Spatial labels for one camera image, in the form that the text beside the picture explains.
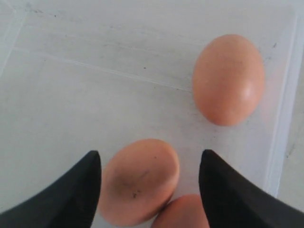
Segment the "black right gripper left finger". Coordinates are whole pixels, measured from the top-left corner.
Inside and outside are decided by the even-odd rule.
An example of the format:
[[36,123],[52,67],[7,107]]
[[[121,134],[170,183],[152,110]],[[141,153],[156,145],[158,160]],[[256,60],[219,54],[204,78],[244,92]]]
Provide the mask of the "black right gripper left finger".
[[100,196],[101,159],[88,152],[68,172],[0,214],[2,228],[89,228]]

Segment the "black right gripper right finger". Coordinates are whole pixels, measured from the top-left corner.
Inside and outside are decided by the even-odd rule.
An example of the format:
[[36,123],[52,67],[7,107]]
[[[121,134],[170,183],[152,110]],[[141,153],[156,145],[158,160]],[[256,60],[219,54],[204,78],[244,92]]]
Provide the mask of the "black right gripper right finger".
[[303,228],[303,212],[251,183],[213,150],[199,168],[202,205],[211,228]]

